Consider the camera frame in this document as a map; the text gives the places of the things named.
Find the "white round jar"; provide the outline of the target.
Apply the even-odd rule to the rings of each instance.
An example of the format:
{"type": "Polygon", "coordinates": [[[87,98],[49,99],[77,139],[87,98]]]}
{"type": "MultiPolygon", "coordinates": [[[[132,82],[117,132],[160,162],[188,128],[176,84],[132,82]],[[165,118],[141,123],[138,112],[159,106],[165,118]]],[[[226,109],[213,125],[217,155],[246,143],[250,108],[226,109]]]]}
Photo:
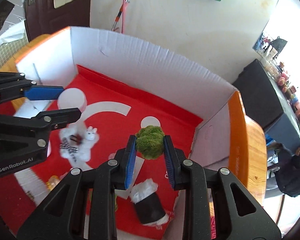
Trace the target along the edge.
{"type": "Polygon", "coordinates": [[[87,99],[82,90],[68,88],[58,97],[57,106],[58,109],[78,108],[83,113],[87,107],[87,99]]]}

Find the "black draped side table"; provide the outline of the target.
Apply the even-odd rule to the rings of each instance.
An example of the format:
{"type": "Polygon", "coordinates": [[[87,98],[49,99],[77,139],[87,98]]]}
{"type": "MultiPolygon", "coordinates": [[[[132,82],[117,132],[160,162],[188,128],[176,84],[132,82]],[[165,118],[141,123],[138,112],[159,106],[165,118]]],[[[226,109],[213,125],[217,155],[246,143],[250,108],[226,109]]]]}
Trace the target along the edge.
{"type": "Polygon", "coordinates": [[[300,148],[297,118],[258,59],[243,68],[233,85],[240,91],[247,116],[257,122],[266,135],[291,152],[300,148]]]}

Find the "black white furry roll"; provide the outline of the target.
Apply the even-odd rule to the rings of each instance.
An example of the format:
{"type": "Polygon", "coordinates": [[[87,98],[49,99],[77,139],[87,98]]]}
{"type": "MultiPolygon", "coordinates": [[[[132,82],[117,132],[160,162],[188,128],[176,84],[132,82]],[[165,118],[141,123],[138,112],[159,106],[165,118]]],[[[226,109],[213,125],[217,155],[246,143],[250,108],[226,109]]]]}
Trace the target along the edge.
{"type": "Polygon", "coordinates": [[[169,221],[157,194],[158,184],[151,178],[132,187],[129,194],[142,225],[160,228],[169,221]]]}

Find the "white fluffy plush with bow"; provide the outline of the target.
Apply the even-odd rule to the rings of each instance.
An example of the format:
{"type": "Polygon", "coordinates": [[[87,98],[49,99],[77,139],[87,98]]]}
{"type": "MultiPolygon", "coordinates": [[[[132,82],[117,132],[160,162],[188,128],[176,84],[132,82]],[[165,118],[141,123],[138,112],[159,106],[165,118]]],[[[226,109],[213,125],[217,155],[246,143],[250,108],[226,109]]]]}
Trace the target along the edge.
{"type": "Polygon", "coordinates": [[[85,130],[71,126],[59,132],[60,147],[59,152],[62,158],[73,163],[87,162],[91,159],[91,149],[99,141],[98,130],[89,126],[85,130]]]}

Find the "pink yellow doll toy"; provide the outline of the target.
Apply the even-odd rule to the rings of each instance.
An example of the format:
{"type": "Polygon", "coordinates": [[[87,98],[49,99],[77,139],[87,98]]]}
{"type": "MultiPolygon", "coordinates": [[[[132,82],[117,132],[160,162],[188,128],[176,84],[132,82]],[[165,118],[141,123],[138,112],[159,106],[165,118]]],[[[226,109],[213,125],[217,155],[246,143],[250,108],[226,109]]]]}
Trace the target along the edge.
{"type": "Polygon", "coordinates": [[[60,178],[58,176],[51,176],[46,182],[46,187],[49,191],[52,191],[57,184],[60,182],[60,178]]]}

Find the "white orange cardboard box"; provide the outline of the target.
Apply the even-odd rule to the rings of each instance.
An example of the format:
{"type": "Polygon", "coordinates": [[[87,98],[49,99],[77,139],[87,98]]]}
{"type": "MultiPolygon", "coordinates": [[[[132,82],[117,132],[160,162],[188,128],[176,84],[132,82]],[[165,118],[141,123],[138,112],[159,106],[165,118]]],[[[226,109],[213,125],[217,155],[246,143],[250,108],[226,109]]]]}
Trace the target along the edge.
{"type": "Polygon", "coordinates": [[[33,168],[44,182],[72,168],[97,168],[149,125],[203,167],[228,166],[246,184],[248,140],[239,91],[203,66],[144,40],[112,31],[67,27],[16,59],[28,79],[78,88],[87,99],[80,130],[96,127],[99,141],[89,161],[61,157],[59,132],[51,155],[33,168]]]}

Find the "green yarn ball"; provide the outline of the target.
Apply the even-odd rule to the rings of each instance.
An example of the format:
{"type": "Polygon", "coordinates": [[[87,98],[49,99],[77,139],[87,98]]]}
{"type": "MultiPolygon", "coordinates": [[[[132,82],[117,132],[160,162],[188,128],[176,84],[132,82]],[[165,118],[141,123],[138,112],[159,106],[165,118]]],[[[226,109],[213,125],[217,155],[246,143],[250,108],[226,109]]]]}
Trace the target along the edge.
{"type": "Polygon", "coordinates": [[[164,151],[164,136],[162,128],[149,125],[136,133],[136,150],[144,159],[158,159],[164,151]]]}

